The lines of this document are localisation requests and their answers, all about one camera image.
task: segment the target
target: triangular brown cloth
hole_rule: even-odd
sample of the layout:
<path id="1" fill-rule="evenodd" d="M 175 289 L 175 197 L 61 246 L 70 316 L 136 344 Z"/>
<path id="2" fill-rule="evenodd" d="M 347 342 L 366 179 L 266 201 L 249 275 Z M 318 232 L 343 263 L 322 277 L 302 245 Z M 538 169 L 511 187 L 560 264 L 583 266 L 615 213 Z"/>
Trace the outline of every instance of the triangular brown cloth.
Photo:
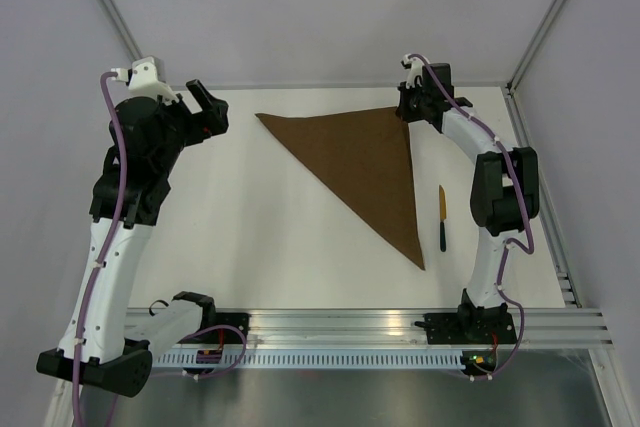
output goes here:
<path id="1" fill-rule="evenodd" d="M 351 210 L 424 270 L 409 128 L 394 112 L 389 107 L 308 118 L 256 116 Z"/>

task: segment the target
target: knife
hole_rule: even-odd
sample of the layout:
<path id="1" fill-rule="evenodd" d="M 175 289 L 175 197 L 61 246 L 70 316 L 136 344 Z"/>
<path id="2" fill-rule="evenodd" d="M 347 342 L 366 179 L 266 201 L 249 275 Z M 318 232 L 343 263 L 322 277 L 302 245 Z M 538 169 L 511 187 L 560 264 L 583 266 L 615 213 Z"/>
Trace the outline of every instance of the knife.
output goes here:
<path id="1" fill-rule="evenodd" d="M 440 186 L 440 252 L 447 251 L 447 236 L 444 232 L 444 221 L 447 218 L 447 201 L 444 198 L 444 189 Z"/>

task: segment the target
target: white table surface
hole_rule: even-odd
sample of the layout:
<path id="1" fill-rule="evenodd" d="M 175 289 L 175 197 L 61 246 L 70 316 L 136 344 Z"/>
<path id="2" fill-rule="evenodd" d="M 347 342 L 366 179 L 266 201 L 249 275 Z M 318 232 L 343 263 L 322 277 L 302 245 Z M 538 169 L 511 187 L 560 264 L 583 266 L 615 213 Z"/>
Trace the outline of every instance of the white table surface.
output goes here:
<path id="1" fill-rule="evenodd" d="M 229 102 L 229 131 L 181 154 L 171 193 L 141 259 L 130 306 L 181 290 L 225 308 L 456 307 L 478 241 L 469 210 L 473 168 L 426 122 L 411 124 L 419 270 L 302 166 L 255 117 L 314 116 L 397 104 L 392 88 L 214 92 Z M 479 115 L 514 140 L 500 89 L 459 88 Z M 193 99 L 184 93 L 191 106 Z M 447 195 L 446 253 L 439 250 L 438 186 Z M 563 307 L 539 219 L 536 252 L 517 249 L 505 276 L 526 307 Z"/>

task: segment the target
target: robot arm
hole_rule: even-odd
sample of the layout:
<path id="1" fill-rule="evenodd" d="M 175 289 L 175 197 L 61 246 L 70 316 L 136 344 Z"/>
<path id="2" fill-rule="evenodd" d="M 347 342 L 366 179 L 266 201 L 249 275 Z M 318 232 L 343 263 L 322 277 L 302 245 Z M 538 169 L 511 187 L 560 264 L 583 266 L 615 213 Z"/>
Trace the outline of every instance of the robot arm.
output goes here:
<path id="1" fill-rule="evenodd" d="M 491 130 L 483 123 L 472 121 L 471 117 L 477 119 L 477 114 L 467 99 L 455 99 L 460 110 L 452 108 L 442 92 L 444 89 L 448 97 L 454 97 L 449 64 L 430 64 L 440 81 L 438 85 L 428 72 L 425 60 L 419 56 L 403 59 L 409 75 L 398 87 L 400 103 L 396 115 L 406 122 L 426 120 L 453 140 L 474 164 L 470 206 L 479 228 L 478 248 L 473 274 L 458 308 L 457 322 L 467 339 L 477 341 L 477 334 L 485 332 L 477 332 L 473 326 L 494 321 L 512 323 L 496 284 L 501 267 L 503 272 L 508 268 L 510 256 L 505 257 L 502 265 L 505 248 L 513 242 L 511 239 L 521 239 L 524 230 L 515 187 L 507 175 L 507 165 L 498 145 L 506 150 L 514 167 L 529 219 L 539 210 L 537 155 L 530 147 L 514 147 L 490 136 Z"/>
<path id="2" fill-rule="evenodd" d="M 114 72 L 134 95 L 115 109 L 129 166 L 122 213 L 111 247 L 98 265 L 96 256 L 108 236 L 119 190 L 120 153 L 114 145 L 93 189 L 89 256 L 75 310 L 57 348 L 41 353 L 36 369 L 71 380 L 75 346 L 82 342 L 80 383 L 132 397 L 144 386 L 154 359 L 188 334 L 214 325 L 213 299 L 186 292 L 158 315 L 127 330 L 125 316 L 140 257 L 170 190 L 169 174 L 184 147 L 227 131 L 228 105 L 194 80 L 187 88 L 202 111 L 192 114 L 180 94 L 163 82 L 162 64 L 153 57 Z M 113 123 L 110 132 L 117 145 Z M 96 268 L 100 272 L 78 340 L 83 294 Z"/>

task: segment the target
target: gray wall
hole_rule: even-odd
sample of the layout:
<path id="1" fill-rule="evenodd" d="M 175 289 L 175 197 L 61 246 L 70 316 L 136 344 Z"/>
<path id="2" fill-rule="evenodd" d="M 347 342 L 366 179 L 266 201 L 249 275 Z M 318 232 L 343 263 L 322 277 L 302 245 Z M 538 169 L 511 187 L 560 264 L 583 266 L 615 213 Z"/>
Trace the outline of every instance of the gray wall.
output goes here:
<path id="1" fill-rule="evenodd" d="M 387 82 L 420 51 L 504 82 L 552 0 L 115 0 L 174 83 Z"/>
<path id="2" fill-rule="evenodd" d="M 640 398 L 640 0 L 569 0 L 518 89 L 583 301 Z"/>
<path id="3" fill-rule="evenodd" d="M 0 0 L 0 425 L 40 425 L 35 372 L 75 303 L 110 143 L 100 73 L 127 59 L 94 0 Z"/>

